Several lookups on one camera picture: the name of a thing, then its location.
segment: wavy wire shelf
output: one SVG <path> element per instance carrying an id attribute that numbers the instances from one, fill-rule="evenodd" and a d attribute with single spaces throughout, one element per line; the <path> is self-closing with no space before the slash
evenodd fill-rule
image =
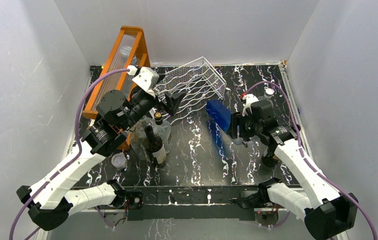
<path id="1" fill-rule="evenodd" d="M 171 124 L 189 116 L 190 113 L 203 109 L 206 100 L 211 98 L 224 99 L 226 81 L 215 68 L 200 57 L 165 74 L 164 80 L 155 86 L 155 93 L 165 100 L 164 92 L 172 94 L 186 91 L 177 114 L 171 117 Z"/>

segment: marble pattern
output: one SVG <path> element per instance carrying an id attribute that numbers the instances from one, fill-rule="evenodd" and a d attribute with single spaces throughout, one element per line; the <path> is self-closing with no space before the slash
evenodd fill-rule
<path id="1" fill-rule="evenodd" d="M 216 66 L 216 70 L 227 82 L 223 104 L 232 112 L 241 111 L 241 95 L 254 83 L 270 81 L 285 88 L 277 65 Z M 160 67 L 159 73 L 172 68 Z M 267 84 L 253 91 L 262 96 Z M 284 97 L 276 91 L 273 96 L 274 110 L 280 124 L 288 124 L 289 109 Z M 174 116 L 169 121 L 179 118 Z M 157 168 L 140 160 L 130 149 L 124 154 L 128 159 L 126 170 L 116 170 L 110 158 L 93 167 L 75 187 L 89 187 L 109 179 L 117 179 L 123 186 L 253 186 L 272 177 L 282 179 L 286 184 L 297 184 L 296 179 L 284 164 L 268 167 L 261 163 L 266 147 L 258 141 L 246 148 L 235 145 L 208 118 L 205 109 L 193 112 L 175 121 L 172 125 L 171 152 L 167 164 Z"/>

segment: cable connector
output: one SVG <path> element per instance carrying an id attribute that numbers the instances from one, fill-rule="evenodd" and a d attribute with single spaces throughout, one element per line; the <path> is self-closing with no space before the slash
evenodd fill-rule
<path id="1" fill-rule="evenodd" d="M 139 68 L 137 68 L 133 65 L 129 65 L 127 68 L 130 69 L 130 71 L 128 71 L 127 74 L 129 74 L 131 76 L 135 76 L 137 74 L 137 72 L 139 71 Z"/>

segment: blue plastic object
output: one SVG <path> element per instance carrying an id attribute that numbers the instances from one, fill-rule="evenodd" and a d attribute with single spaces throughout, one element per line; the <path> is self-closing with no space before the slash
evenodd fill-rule
<path id="1" fill-rule="evenodd" d="M 230 127 L 231 112 L 219 100 L 210 100 L 206 102 L 206 112 L 211 116 L 218 126 L 227 132 Z"/>

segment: gray wall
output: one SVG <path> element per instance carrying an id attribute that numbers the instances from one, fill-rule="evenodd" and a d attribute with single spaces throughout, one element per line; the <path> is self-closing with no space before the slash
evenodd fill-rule
<path id="1" fill-rule="evenodd" d="M 0 239 L 22 204 L 15 195 L 63 157 L 89 65 L 53 0 L 0 0 Z M 27 213 L 14 239 L 36 226 Z"/>
<path id="2" fill-rule="evenodd" d="M 155 219 L 129 221 L 115 231 L 105 229 L 96 212 L 72 215 L 49 232 L 48 240 L 124 239 L 124 240 L 314 240 L 305 224 L 291 214 L 280 227 L 259 227 L 254 221 L 238 219 Z"/>
<path id="3" fill-rule="evenodd" d="M 318 0 L 55 0 L 91 65 L 105 63 L 122 25 L 144 29 L 150 61 L 181 65 L 287 60 Z"/>
<path id="4" fill-rule="evenodd" d="M 288 62 L 314 159 L 378 231 L 378 1 L 321 0 Z M 364 217 L 351 240 L 372 239 Z"/>

